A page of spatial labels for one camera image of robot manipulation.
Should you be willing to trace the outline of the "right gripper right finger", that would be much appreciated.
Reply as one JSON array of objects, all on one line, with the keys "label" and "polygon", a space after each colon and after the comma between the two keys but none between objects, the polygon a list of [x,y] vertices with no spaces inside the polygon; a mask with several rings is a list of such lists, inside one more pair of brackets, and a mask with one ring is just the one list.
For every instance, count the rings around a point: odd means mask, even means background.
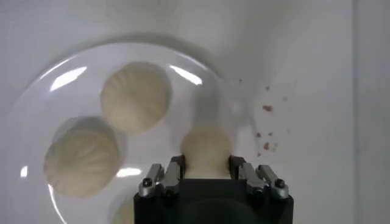
[{"label": "right gripper right finger", "polygon": [[280,179],[269,165],[258,165],[256,168],[243,157],[229,157],[229,171],[233,180],[243,180],[249,195],[270,194],[276,199],[287,199],[289,187]]}]

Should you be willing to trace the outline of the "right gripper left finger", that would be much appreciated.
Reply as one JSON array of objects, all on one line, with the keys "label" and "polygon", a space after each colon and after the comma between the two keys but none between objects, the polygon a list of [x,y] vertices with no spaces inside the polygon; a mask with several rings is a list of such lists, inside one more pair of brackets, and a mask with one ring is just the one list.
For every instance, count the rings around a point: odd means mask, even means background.
[{"label": "right gripper left finger", "polygon": [[166,169],[161,164],[153,164],[138,186],[138,195],[146,198],[153,197],[157,189],[165,195],[175,195],[179,192],[179,182],[184,174],[184,155],[172,157]]}]

